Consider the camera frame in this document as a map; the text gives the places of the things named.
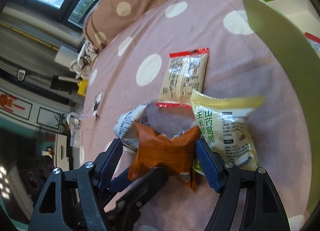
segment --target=bed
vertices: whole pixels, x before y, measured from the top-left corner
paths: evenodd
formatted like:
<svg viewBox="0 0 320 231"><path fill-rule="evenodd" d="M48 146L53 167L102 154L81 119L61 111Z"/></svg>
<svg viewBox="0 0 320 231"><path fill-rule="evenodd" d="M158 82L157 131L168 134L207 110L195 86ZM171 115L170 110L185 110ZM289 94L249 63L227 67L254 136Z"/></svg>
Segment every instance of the bed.
<svg viewBox="0 0 320 231"><path fill-rule="evenodd" d="M121 2L127 4L119 7ZM152 104L157 101L169 53L208 47L204 94L216 98L266 96L249 118L248 129L260 165L280 194L291 230L299 230L308 218L311 185L308 128L294 88L273 53L250 29L242 1L141 2L101 0L87 18L85 35L101 52L92 68L81 116L81 163L105 151L116 137L113 128L119 117L142 104L151 103L149 124L158 132L170 137L190 128L192 111ZM92 109L102 92L97 111L100 120L96 121ZM124 150L115 175L134 156ZM141 209L134 230L204 230L218 196L204 178L196 192L171 178ZM241 192L231 230L238 230L244 198ZM106 210L113 207L110 203Z"/></svg>

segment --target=teal wall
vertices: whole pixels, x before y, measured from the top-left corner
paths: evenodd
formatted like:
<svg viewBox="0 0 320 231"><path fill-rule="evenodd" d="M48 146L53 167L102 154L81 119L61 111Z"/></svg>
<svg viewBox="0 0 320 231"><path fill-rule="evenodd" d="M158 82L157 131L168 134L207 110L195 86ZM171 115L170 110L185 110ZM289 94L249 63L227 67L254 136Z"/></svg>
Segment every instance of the teal wall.
<svg viewBox="0 0 320 231"><path fill-rule="evenodd" d="M15 134L25 136L27 138L33 138L35 134L35 130L23 127L19 124L8 121L2 117L0 117L0 128L6 129ZM44 143L37 145L36 154L41 156L42 155L41 151L45 151L47 147L53 147L53 146L54 146L54 143L45 141ZM4 204L1 196L0 196L0 205L2 206L4 211L6 211L4 208ZM22 224L15 220L12 220L12 223L15 225L16 228L19 228L21 230L28 230L28 225Z"/></svg>

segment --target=brown polka dot blanket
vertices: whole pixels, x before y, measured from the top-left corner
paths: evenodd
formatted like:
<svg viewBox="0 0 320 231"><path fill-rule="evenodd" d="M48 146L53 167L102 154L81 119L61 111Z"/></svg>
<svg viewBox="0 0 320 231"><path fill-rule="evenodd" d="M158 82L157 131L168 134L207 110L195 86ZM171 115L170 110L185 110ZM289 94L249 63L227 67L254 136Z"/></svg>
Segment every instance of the brown polka dot blanket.
<svg viewBox="0 0 320 231"><path fill-rule="evenodd" d="M125 18L139 2L112 0ZM101 13L107 7L99 4ZM109 24L106 20L101 27ZM241 0L166 0L141 14L105 44L92 69L81 117L81 163L93 161L115 138L119 117L148 106L149 124L168 137L190 128L185 108L158 108L156 102L169 53L210 48L203 93L216 98L265 95L248 120L260 165L267 169L284 204L291 230L305 220L311 183L311 151L297 95L281 65L250 29ZM135 154L124 150L115 175ZM141 209L135 231L204 230L218 194L200 178L196 192L175 178ZM240 194L231 230L238 230L245 193ZM106 210L115 206L112 201Z"/></svg>

